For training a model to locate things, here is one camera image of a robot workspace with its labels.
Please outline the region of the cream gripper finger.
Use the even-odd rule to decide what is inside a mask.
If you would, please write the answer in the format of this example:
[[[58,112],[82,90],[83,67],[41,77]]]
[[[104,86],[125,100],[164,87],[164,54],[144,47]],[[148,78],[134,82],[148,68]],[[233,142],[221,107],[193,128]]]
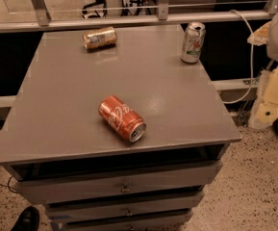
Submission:
[[[247,39],[247,42],[255,46],[267,44],[269,27],[270,22],[267,22],[259,29],[257,29],[254,33],[252,33]]]
[[[251,110],[248,126],[263,130],[278,118],[278,66],[263,70],[257,88],[257,98]]]

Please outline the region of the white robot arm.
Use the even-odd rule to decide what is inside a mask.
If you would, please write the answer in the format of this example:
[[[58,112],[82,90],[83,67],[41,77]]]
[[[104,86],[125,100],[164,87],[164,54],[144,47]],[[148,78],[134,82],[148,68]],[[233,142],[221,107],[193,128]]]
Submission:
[[[270,22],[256,30],[247,39],[251,45],[266,45],[269,58],[278,63],[278,12]],[[271,71],[263,70],[259,77],[257,98],[248,124],[253,129],[265,129],[278,118],[278,65]]]

